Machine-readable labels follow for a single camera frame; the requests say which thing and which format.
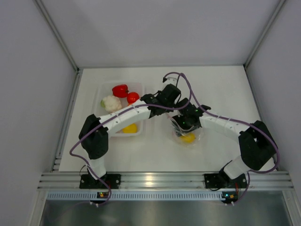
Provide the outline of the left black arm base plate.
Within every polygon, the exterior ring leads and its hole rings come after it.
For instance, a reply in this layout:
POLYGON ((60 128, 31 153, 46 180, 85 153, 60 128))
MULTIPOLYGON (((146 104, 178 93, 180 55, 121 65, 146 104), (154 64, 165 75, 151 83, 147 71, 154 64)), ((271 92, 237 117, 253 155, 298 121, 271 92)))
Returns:
MULTIPOLYGON (((105 174, 101 177, 110 189, 119 189, 121 182, 120 174, 105 174)), ((98 179, 94 179, 90 173, 81 175, 80 178, 80 189, 106 189, 106 186, 99 181, 98 179)))

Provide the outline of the fake white cauliflower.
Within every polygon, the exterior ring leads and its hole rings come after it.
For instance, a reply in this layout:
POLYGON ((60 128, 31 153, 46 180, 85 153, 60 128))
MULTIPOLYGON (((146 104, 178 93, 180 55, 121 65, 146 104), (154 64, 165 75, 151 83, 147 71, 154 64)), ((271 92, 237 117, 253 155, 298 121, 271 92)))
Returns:
POLYGON ((106 96, 101 100, 101 107, 107 112, 113 113, 122 109, 122 103, 116 96, 106 96))

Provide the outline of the fake yellow lemon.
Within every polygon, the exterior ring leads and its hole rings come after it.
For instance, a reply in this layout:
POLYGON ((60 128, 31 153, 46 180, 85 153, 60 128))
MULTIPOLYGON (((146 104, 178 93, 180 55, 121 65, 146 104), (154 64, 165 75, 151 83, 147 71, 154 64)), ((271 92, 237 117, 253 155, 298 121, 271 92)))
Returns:
POLYGON ((138 127, 135 123, 122 129, 122 132, 125 134, 134 134, 138 131, 138 127))

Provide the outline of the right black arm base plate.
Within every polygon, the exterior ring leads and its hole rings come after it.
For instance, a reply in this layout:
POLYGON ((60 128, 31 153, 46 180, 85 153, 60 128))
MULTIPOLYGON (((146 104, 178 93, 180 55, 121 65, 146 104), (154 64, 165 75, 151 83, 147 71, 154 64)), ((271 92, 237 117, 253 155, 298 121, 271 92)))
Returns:
POLYGON ((216 190, 225 187, 225 180, 218 173, 204 174, 204 179, 207 189, 216 190))

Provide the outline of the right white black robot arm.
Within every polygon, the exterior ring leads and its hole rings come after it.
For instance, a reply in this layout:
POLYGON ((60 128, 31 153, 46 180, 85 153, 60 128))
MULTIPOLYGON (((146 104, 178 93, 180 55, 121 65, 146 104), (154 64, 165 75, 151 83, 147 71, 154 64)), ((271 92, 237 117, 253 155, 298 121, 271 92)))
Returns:
POLYGON ((245 188, 245 174, 250 171, 261 173, 262 167, 278 154, 278 147, 262 121, 247 123, 219 116, 212 113, 209 106, 196 107, 187 98, 175 106, 179 108, 179 115, 172 117, 172 120, 184 132, 199 128, 211 129, 239 145, 238 157, 228 162, 218 173, 205 175, 206 188, 233 188, 236 183, 245 188))

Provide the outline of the small yellow fake fruit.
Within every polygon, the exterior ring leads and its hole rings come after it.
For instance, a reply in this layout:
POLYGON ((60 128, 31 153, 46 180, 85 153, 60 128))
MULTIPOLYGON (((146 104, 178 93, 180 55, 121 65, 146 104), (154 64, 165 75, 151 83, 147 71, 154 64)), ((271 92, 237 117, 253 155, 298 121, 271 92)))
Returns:
POLYGON ((180 136, 180 139, 183 143, 191 144, 195 141, 196 137, 195 137, 194 133, 187 133, 187 134, 180 136))

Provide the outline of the fake red bell pepper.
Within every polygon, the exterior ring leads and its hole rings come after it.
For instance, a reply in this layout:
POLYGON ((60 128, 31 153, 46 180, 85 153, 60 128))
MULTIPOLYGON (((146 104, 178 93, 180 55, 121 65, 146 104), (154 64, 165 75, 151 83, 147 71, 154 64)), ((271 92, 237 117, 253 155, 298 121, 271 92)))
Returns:
POLYGON ((129 90, 126 84, 120 84, 112 88, 112 94, 118 98, 126 98, 129 90))

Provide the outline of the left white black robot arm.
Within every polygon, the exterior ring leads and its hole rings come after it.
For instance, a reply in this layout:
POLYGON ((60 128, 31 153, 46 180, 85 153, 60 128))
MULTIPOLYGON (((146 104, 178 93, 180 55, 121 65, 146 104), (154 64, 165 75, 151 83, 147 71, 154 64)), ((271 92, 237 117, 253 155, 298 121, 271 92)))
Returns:
POLYGON ((101 188, 106 184, 104 156, 109 150, 109 138, 131 124, 173 111, 180 94, 175 85, 168 84, 158 94, 145 94, 114 113, 101 117, 92 114, 86 118, 79 139, 88 155, 87 167, 94 187, 101 188))

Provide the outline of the fake red tomato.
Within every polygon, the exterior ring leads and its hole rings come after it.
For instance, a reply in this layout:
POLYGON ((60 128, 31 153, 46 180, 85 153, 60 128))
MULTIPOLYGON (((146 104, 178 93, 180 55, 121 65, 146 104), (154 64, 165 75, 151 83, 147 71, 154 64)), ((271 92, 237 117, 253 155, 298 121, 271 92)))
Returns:
POLYGON ((129 104, 132 104, 132 103, 136 102, 136 101, 139 100, 139 99, 140 99, 140 96, 139 96, 139 94, 136 93, 136 92, 130 92, 130 93, 128 93, 128 95, 127 95, 127 102, 128 102, 129 104))

